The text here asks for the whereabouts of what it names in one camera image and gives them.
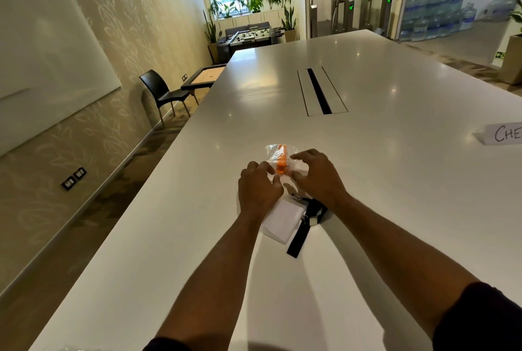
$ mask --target plant pot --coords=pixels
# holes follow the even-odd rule
[[[499,79],[509,83],[522,83],[522,35],[509,38]]]
[[[219,63],[219,56],[218,56],[218,46],[216,46],[215,43],[208,44],[208,50],[210,51],[210,56],[212,57],[212,62],[214,64]]]
[[[297,31],[295,29],[292,29],[290,31],[285,31],[284,32],[284,39],[286,40],[286,42],[295,42],[296,41],[296,34],[297,34]]]

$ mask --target person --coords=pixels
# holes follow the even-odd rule
[[[441,349],[522,349],[522,309],[457,262],[350,196],[325,154],[291,156],[309,166],[287,174],[351,231],[402,305]],[[283,195],[269,163],[241,172],[241,212],[186,282],[145,351],[226,350],[243,302],[254,243]]]

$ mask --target brown patterned carpet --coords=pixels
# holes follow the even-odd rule
[[[511,86],[501,82],[497,79],[498,70],[492,67],[411,48],[495,87],[522,96],[522,85]],[[196,91],[200,102],[207,92],[208,89]],[[192,98],[187,100],[187,104],[191,113],[197,109]],[[166,119],[166,128],[160,127],[153,132],[82,216],[65,229],[0,299],[0,349],[26,351],[31,346],[186,124],[188,117],[182,108],[181,105],[176,107],[176,117]]]

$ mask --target hand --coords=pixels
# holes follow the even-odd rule
[[[297,186],[335,212],[337,206],[348,196],[334,165],[324,153],[315,149],[305,150],[290,156],[308,164],[308,175],[287,170]]]
[[[241,171],[238,185],[239,205],[242,215],[255,217],[262,221],[283,195],[283,185],[281,184],[280,176],[275,174],[274,179],[270,182],[266,175],[267,172],[270,174],[276,173],[266,161],[261,164],[251,161]]]

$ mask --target forearm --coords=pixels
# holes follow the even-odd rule
[[[192,351],[226,350],[262,218],[239,216],[194,271],[158,332]]]
[[[466,286],[479,281],[437,249],[348,194],[339,199],[333,211],[430,338]]]

